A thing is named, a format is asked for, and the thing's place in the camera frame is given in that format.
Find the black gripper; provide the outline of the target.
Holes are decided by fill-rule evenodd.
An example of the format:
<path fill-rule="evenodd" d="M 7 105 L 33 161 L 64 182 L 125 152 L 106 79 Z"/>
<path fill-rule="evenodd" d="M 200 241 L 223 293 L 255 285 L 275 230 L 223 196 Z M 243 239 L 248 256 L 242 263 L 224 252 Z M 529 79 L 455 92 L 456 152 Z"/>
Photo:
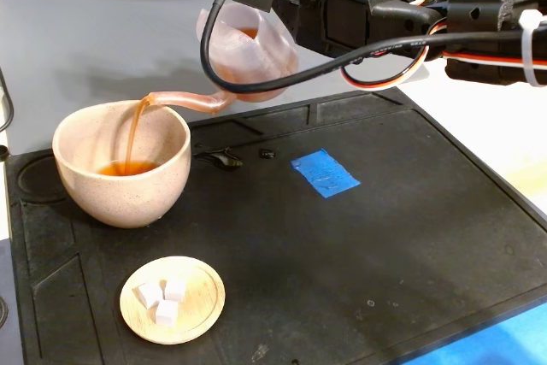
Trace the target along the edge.
<path fill-rule="evenodd" d="M 273 11 L 295 44 L 324 56 L 366 43 L 369 13 L 362 0 L 273 0 Z"/>

